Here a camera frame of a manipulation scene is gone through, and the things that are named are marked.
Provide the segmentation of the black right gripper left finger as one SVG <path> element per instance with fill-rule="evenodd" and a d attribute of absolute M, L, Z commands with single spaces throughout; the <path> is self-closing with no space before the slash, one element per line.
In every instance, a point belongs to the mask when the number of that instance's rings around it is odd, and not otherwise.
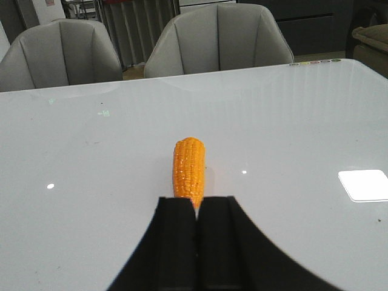
<path fill-rule="evenodd" d="M 145 234 L 108 289 L 196 289 L 196 215 L 191 200 L 159 198 Z"/>

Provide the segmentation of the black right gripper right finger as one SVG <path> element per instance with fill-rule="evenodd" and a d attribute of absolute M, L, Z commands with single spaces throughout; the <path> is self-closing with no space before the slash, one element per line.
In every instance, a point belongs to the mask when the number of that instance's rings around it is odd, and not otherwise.
<path fill-rule="evenodd" d="M 232 196 L 203 200 L 198 235 L 200 290 L 336 290 L 271 242 Z"/>

